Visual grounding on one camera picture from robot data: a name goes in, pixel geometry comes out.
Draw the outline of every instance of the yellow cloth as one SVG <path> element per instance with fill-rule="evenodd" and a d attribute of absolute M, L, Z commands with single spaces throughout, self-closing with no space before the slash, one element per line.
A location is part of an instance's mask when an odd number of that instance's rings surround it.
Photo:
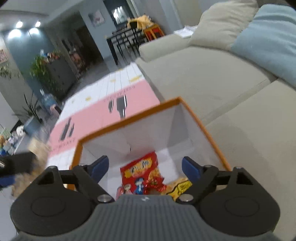
<path fill-rule="evenodd" d="M 128 27 L 130 28 L 130 22 L 137 22 L 138 29 L 146 29 L 151 27 L 154 22 L 151 22 L 150 18 L 147 15 L 140 16 L 138 18 L 132 18 L 128 21 Z"/>

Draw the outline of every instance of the framed picture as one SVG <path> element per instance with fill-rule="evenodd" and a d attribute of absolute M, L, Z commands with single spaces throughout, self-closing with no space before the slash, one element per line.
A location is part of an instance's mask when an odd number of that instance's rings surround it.
<path fill-rule="evenodd" d="M 7 61 L 7 56 L 6 53 L 4 52 L 3 49 L 0 50 L 0 64 L 4 63 Z"/>
<path fill-rule="evenodd" d="M 94 27 L 97 27 L 98 25 L 105 22 L 105 19 L 103 18 L 100 10 L 97 10 L 95 13 L 90 13 L 89 19 L 91 20 Z"/>

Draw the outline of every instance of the gray cabinet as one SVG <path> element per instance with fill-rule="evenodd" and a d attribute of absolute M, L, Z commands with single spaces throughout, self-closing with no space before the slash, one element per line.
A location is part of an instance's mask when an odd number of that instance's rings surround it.
<path fill-rule="evenodd" d="M 75 74 L 64 57 L 47 63 L 46 67 L 56 83 L 61 87 L 63 95 L 66 95 L 72 85 L 77 82 Z"/>

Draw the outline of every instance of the open box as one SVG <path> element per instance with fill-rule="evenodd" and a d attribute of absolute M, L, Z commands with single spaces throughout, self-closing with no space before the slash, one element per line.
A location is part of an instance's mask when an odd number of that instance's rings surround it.
<path fill-rule="evenodd" d="M 84 137 L 78 143 L 72 167 L 108 156 L 109 170 L 99 184 L 115 198 L 121 185 L 120 167 L 153 151 L 165 184 L 184 176 L 184 156 L 202 166 L 230 170 L 201 121 L 180 97 Z"/>

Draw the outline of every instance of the beige sofa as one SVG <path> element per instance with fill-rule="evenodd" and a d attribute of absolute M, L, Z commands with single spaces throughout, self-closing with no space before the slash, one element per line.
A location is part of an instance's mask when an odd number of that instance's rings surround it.
<path fill-rule="evenodd" d="M 275 234 L 296 227 L 296 91 L 233 54 L 168 35 L 140 47 L 137 65 L 161 100 L 181 96 L 231 166 L 243 166 L 281 209 Z"/>

